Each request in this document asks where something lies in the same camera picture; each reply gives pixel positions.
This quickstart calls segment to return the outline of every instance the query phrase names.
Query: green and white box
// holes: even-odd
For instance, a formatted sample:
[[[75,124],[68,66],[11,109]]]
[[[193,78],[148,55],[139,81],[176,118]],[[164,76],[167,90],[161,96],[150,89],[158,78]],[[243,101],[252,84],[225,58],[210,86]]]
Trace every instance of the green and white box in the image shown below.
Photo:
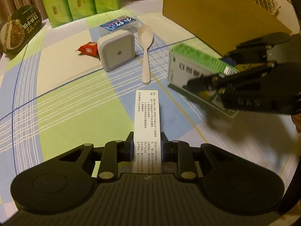
[[[193,78],[216,73],[231,75],[237,72],[237,69],[227,63],[183,43],[170,50],[168,82],[230,117],[234,117],[237,111],[225,109],[216,91],[204,91],[195,95],[183,86]]]

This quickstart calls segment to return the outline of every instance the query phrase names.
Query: plaid tablecloth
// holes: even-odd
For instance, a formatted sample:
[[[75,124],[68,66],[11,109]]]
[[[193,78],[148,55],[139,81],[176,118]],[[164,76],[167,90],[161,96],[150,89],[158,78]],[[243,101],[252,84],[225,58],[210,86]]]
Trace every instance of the plaid tablecloth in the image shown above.
[[[83,143],[104,146],[133,131],[137,89],[158,89],[161,131],[191,146],[212,143],[279,174],[286,187],[296,167],[296,131],[288,116],[239,112],[233,119],[168,87],[169,50],[186,43],[220,57],[162,16],[163,0],[123,1],[122,9],[43,29],[16,56],[0,61],[0,222],[16,212],[10,184],[20,172]],[[142,48],[106,72],[76,49],[100,37],[98,26],[130,15],[154,31],[151,84],[141,82]]]

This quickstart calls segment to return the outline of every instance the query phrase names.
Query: spoon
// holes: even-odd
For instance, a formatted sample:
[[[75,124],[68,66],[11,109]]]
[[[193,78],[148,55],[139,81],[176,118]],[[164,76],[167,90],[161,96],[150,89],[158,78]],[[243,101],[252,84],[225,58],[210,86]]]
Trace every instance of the spoon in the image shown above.
[[[141,47],[143,47],[143,64],[142,64],[142,82],[143,84],[149,84],[151,82],[150,65],[148,62],[147,49],[153,42],[153,30],[148,25],[141,25],[138,29],[138,40]]]

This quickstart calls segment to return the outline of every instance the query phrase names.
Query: checkered tablecloth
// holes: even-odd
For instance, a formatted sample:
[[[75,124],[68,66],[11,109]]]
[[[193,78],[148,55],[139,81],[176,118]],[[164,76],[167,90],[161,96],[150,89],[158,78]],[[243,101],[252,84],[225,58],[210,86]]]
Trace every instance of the checkered tablecloth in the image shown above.
[[[295,169],[296,131],[290,117],[239,112],[233,119],[196,104],[168,86],[169,50],[186,43],[219,55],[162,16],[162,0],[125,2],[122,9],[43,29],[14,57],[0,61],[0,222],[16,212],[10,184],[20,172],[82,143],[104,146],[133,131],[137,89],[158,89],[161,131],[191,146],[212,143],[267,167],[289,184]],[[76,49],[97,41],[99,25],[121,15],[154,31],[149,49],[151,84],[141,82],[142,48],[106,72],[100,61]]]

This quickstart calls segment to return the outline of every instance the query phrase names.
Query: red wrapper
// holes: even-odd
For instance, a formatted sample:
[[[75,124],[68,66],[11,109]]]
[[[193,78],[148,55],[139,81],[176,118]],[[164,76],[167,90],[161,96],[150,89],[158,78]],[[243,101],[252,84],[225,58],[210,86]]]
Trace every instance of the red wrapper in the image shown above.
[[[99,58],[98,49],[97,49],[97,43],[96,42],[88,42],[85,45],[82,45],[78,51],[80,51],[83,54],[91,55],[94,57]]]

